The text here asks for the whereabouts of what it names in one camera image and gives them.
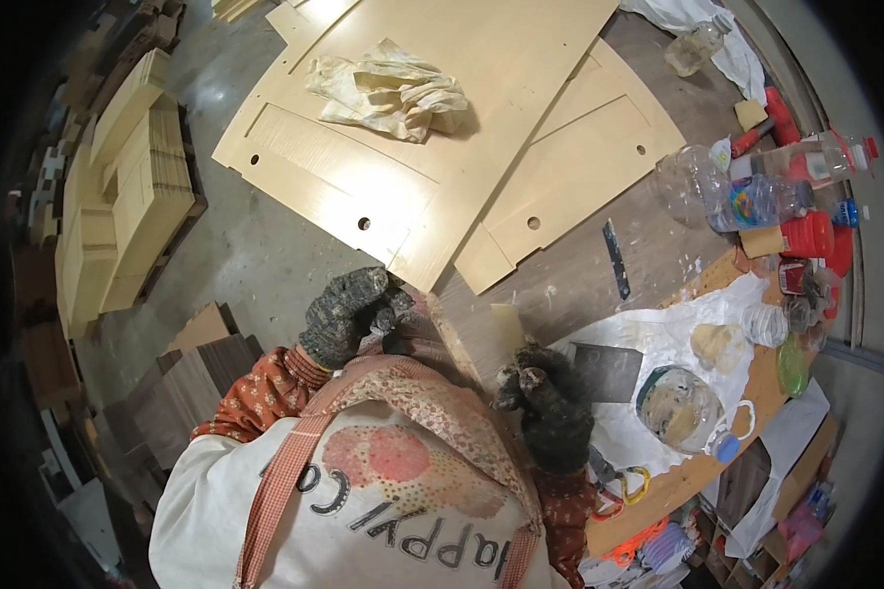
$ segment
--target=dirty glove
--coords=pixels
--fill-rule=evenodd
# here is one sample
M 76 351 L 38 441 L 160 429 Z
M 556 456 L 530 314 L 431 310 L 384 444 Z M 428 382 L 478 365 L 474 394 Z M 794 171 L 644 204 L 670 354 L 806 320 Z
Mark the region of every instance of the dirty glove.
M 331 280 L 304 314 L 308 329 L 298 335 L 304 352 L 322 369 L 342 369 L 364 336 L 385 336 L 413 305 L 402 284 L 386 268 L 360 268 Z
M 569 475 L 589 459 L 593 415 L 586 387 L 566 357 L 532 339 L 497 372 L 495 409 L 523 416 L 520 430 L 534 464 Z

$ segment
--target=green plastic container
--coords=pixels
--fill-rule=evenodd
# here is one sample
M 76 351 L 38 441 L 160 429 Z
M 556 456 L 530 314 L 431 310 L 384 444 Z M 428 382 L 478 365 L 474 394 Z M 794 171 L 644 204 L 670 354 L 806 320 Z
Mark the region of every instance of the green plastic container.
M 809 367 L 796 334 L 789 334 L 786 341 L 776 348 L 776 375 L 779 390 L 793 399 L 800 397 L 809 385 Z

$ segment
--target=plastic bag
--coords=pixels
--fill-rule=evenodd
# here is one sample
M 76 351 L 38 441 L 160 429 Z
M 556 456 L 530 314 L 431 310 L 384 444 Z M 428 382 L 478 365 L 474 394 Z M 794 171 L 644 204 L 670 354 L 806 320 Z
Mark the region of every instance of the plastic bag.
M 813 517 L 809 506 L 801 503 L 779 524 L 779 533 L 786 541 L 786 563 L 790 564 L 825 535 L 825 528 Z

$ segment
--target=person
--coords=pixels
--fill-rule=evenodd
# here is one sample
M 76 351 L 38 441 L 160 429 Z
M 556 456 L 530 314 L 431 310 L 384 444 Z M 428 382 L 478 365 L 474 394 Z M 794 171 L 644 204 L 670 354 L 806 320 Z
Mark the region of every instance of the person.
M 335 278 L 299 345 L 193 430 L 154 516 L 161 587 L 583 586 L 596 492 L 576 374 L 533 343 L 498 373 L 491 405 L 521 411 L 520 446 L 443 376 L 414 296 L 383 268 Z

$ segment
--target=floral sleeve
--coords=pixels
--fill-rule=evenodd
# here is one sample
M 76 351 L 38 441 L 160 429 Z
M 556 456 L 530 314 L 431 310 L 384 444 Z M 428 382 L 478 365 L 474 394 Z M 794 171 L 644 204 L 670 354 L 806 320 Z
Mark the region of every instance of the floral sleeve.
M 535 468 L 533 481 L 543 509 L 551 566 L 572 589 L 583 589 L 578 568 L 586 552 L 586 523 L 596 505 L 596 488 L 585 468 L 566 477 Z
M 190 439 L 212 433 L 253 441 L 278 419 L 296 418 L 329 378 L 301 346 L 275 348 L 233 384 L 213 420 L 197 426 Z

